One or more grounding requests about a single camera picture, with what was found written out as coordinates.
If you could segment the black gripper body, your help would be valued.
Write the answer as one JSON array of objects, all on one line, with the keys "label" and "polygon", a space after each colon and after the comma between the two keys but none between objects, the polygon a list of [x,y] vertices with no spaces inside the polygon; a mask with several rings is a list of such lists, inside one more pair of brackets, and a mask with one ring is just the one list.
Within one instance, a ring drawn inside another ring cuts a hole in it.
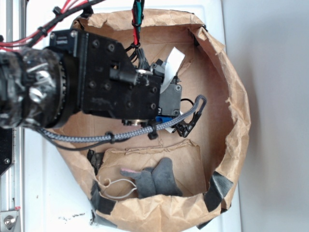
[{"label": "black gripper body", "polygon": [[54,31],[49,47],[64,72],[61,124],[78,112],[127,121],[158,115],[161,78],[138,72],[120,42],[68,29]]}]

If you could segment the black taped robot arm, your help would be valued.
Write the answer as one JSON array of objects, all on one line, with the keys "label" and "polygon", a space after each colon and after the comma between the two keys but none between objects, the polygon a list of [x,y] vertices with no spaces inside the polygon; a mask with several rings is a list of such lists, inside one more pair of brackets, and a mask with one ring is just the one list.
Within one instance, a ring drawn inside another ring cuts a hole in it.
[{"label": "black taped robot arm", "polygon": [[2,128],[59,128],[78,113],[122,120],[158,115],[162,78],[138,70],[116,40],[55,31],[48,47],[0,55]]}]

